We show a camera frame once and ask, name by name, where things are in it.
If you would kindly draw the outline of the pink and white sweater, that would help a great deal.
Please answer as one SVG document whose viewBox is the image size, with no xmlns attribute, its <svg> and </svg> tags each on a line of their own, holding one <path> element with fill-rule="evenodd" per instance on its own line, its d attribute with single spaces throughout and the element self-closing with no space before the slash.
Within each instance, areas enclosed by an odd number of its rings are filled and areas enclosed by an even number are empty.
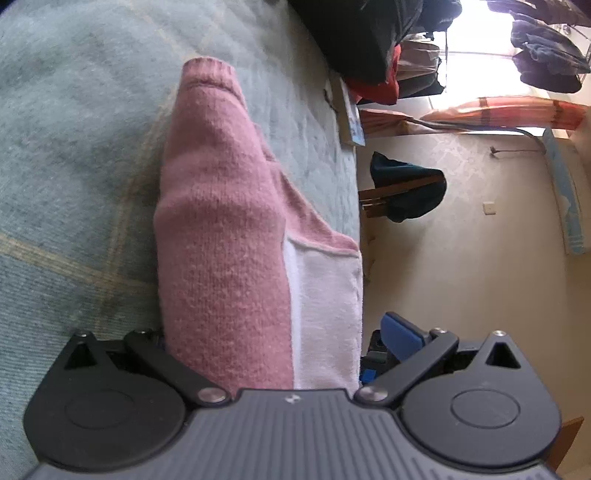
<svg viewBox="0 0 591 480">
<path fill-rule="evenodd" d="M 287 179 L 221 60 L 183 66 L 154 231 L 176 359 L 230 392 L 358 388 L 360 247 Z"/>
</svg>

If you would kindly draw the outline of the wooden chair with clothes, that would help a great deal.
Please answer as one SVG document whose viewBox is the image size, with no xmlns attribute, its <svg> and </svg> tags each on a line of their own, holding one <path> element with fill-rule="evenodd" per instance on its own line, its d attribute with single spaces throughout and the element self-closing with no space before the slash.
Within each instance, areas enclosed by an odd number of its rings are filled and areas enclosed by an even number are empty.
<svg viewBox="0 0 591 480">
<path fill-rule="evenodd" d="M 430 213 L 442 203 L 448 188 L 441 170 L 390 159 L 377 151 L 370 160 L 370 176 L 374 187 L 359 192 L 363 213 L 394 223 Z"/>
</svg>

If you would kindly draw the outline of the hanging clothes on rack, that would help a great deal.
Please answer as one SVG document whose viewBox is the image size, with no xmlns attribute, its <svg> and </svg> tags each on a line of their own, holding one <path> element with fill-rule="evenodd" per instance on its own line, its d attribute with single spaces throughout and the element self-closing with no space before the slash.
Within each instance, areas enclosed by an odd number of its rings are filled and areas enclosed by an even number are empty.
<svg viewBox="0 0 591 480">
<path fill-rule="evenodd" d="M 587 1 L 425 1 L 402 42 L 403 97 L 583 98 L 590 86 Z"/>
</svg>

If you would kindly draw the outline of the paperback book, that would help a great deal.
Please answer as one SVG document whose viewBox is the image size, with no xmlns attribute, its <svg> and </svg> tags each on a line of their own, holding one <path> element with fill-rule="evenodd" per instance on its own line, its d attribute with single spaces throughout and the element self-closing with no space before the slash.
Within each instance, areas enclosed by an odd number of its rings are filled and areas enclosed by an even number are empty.
<svg viewBox="0 0 591 480">
<path fill-rule="evenodd" d="M 365 132 L 355 96 L 349 92 L 345 81 L 335 71 L 329 72 L 327 89 L 332 93 L 332 102 L 337 108 L 335 115 L 337 115 L 339 138 L 342 144 L 352 147 L 365 146 Z"/>
</svg>

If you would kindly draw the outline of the right pink curtain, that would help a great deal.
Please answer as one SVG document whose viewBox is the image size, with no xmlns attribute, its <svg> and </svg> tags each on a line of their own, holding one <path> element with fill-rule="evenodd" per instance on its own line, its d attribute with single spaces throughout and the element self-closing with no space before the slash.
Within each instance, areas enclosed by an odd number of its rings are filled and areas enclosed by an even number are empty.
<svg viewBox="0 0 591 480">
<path fill-rule="evenodd" d="M 481 97 L 421 117 L 386 109 L 360 112 L 363 132 L 368 137 L 413 134 L 418 126 L 433 130 L 502 130 L 552 128 L 576 130 L 589 107 L 564 100 L 535 96 Z"/>
</svg>

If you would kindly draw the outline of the green plaid bed blanket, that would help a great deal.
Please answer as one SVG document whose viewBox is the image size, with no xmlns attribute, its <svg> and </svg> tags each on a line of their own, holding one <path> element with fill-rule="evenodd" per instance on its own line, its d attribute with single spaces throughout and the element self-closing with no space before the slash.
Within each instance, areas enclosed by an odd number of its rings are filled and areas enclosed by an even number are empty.
<svg viewBox="0 0 591 480">
<path fill-rule="evenodd" d="M 286 1 L 15 1 L 1 15 L 1 475 L 36 463 L 26 405 L 79 330 L 159 324 L 152 217 L 183 64 L 235 67 L 252 120 L 332 229 L 356 157 L 329 67 Z"/>
</svg>

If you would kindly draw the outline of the black backpack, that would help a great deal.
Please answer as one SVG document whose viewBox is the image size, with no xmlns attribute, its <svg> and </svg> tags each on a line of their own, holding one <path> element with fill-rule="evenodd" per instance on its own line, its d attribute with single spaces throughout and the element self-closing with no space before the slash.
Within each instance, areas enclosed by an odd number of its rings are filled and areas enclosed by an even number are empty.
<svg viewBox="0 0 591 480">
<path fill-rule="evenodd" d="M 368 84 L 386 81 L 394 47 L 423 10 L 420 0 L 293 0 L 290 6 L 329 66 Z"/>
</svg>

